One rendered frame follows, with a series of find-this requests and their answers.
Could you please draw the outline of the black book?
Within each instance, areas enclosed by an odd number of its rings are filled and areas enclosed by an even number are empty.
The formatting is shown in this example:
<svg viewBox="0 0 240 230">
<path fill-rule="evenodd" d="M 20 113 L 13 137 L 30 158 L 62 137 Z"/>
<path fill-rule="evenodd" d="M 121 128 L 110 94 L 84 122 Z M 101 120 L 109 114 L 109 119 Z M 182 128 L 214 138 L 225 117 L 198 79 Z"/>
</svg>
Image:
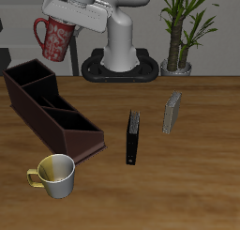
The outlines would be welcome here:
<svg viewBox="0 0 240 230">
<path fill-rule="evenodd" d="M 136 163 L 138 141 L 139 141 L 140 113 L 131 111 L 127 123 L 127 152 L 126 164 Z"/>
</svg>

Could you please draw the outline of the white and yellow mug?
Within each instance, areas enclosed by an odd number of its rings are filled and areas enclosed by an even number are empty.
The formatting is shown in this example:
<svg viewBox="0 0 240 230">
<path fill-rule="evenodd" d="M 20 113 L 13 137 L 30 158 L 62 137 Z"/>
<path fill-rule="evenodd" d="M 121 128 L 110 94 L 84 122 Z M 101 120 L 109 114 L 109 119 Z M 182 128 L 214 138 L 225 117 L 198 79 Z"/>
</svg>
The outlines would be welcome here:
<svg viewBox="0 0 240 230">
<path fill-rule="evenodd" d="M 31 187 L 43 188 L 50 197 L 69 196 L 74 187 L 75 163 L 68 155 L 53 154 L 43 159 L 37 169 L 28 169 L 27 181 Z"/>
</svg>

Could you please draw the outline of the dark brown desk caddy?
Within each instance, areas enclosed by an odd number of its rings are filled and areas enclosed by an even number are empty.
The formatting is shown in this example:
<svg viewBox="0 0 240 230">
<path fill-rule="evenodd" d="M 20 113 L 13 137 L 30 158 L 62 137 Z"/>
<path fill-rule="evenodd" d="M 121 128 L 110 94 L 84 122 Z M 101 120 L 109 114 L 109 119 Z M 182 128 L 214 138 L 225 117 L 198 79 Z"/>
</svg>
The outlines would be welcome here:
<svg viewBox="0 0 240 230">
<path fill-rule="evenodd" d="M 106 148 L 104 131 L 58 93 L 55 73 L 34 59 L 3 71 L 11 107 L 53 154 L 76 164 Z"/>
</svg>

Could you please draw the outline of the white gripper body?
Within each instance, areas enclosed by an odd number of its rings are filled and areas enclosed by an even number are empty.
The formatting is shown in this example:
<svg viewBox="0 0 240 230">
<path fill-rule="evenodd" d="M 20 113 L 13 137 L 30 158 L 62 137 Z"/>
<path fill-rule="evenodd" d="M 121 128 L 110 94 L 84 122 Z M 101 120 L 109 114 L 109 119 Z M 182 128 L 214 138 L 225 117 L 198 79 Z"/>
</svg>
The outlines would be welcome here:
<svg viewBox="0 0 240 230">
<path fill-rule="evenodd" d="M 62 21 L 102 33 L 113 8 L 101 0 L 44 0 L 42 11 Z"/>
</svg>

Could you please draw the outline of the red patterned mug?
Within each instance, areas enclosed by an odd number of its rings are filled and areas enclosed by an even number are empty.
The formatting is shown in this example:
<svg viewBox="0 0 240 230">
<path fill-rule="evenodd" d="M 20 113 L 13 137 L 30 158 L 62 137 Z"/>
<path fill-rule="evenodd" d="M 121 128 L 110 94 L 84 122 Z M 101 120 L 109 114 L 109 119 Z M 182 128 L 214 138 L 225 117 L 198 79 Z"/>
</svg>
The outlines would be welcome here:
<svg viewBox="0 0 240 230">
<path fill-rule="evenodd" d="M 44 41 L 39 39 L 37 33 L 37 25 L 40 22 L 45 23 L 46 34 Z M 74 30 L 74 24 L 61 23 L 53 17 L 49 17 L 48 20 L 38 18 L 34 22 L 34 34 L 42 49 L 42 55 L 53 62 L 62 62 L 64 60 Z"/>
</svg>

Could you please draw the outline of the grey book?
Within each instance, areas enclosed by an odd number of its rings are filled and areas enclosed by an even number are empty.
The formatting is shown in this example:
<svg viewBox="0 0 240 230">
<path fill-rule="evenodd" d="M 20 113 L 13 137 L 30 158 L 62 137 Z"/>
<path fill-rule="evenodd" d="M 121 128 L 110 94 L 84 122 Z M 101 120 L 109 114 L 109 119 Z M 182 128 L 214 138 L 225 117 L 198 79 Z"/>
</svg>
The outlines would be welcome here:
<svg viewBox="0 0 240 230">
<path fill-rule="evenodd" d="M 172 95 L 165 104 L 165 112 L 162 127 L 162 131 L 164 133 L 169 134 L 173 128 L 173 125 L 178 117 L 181 97 L 182 97 L 181 92 L 173 91 Z"/>
</svg>

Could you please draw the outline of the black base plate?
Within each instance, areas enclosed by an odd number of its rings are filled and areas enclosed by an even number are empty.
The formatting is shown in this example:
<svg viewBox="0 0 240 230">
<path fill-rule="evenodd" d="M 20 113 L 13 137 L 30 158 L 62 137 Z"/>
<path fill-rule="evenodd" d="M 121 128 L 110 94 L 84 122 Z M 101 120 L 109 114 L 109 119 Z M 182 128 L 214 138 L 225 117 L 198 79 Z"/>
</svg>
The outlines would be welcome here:
<svg viewBox="0 0 240 230">
<path fill-rule="evenodd" d="M 82 76 L 93 83 L 147 83 L 158 77 L 158 63 L 149 56 L 144 48 L 137 48 L 140 64 L 126 72 L 114 72 L 100 64 L 103 49 L 96 48 L 91 56 L 82 63 Z"/>
</svg>

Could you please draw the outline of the green pot plant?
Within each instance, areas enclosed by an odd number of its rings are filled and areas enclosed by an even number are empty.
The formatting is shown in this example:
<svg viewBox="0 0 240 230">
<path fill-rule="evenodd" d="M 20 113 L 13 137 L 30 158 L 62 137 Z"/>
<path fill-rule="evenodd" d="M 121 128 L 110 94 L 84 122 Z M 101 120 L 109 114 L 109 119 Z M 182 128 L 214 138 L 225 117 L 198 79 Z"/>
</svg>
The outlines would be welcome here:
<svg viewBox="0 0 240 230">
<path fill-rule="evenodd" d="M 170 34 L 170 48 L 168 58 L 160 64 L 162 76 L 189 76 L 192 71 L 191 64 L 187 61 L 188 51 L 191 47 L 201 46 L 198 40 L 204 35 L 216 32 L 211 28 L 215 16 L 209 18 L 203 25 L 200 25 L 205 9 L 195 16 L 191 12 L 199 7 L 206 0 L 164 0 L 167 7 L 161 10 L 170 17 L 165 19 Z"/>
</svg>

